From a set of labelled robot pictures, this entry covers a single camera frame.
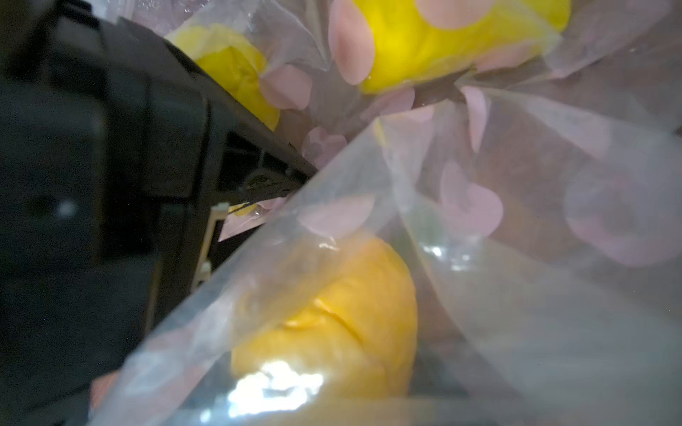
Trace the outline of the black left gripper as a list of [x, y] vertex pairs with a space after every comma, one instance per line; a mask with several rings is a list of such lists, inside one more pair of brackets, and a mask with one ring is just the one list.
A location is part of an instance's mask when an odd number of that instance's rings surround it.
[[211, 208], [312, 175], [153, 31], [3, 2], [2, 424], [85, 424], [92, 381], [188, 295]]

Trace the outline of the small yellow pear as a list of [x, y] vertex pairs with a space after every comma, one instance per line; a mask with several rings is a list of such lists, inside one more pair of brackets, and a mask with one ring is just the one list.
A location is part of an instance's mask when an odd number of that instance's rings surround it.
[[225, 25], [211, 24], [179, 28], [167, 39], [268, 129], [277, 127], [280, 110], [268, 103], [259, 85], [268, 62], [244, 35]]

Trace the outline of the orange yellow pear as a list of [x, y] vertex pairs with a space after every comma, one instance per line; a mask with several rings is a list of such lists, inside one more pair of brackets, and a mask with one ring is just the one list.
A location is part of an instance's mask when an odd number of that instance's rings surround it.
[[233, 378], [257, 373], [321, 378], [323, 397], [408, 393], [417, 352], [417, 298], [401, 256], [376, 236], [343, 241], [346, 256], [321, 273], [303, 309], [232, 351]]

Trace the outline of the clear zip bag with pears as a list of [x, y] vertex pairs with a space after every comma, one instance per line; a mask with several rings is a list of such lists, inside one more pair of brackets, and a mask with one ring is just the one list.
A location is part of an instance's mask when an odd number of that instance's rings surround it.
[[[266, 57], [260, 91], [316, 174], [128, 357], [92, 424], [680, 424], [680, 2], [569, 1], [549, 53], [376, 94], [339, 73], [332, 2], [213, 1], [179, 27]], [[233, 378], [233, 349], [360, 235], [415, 284], [408, 393]]]

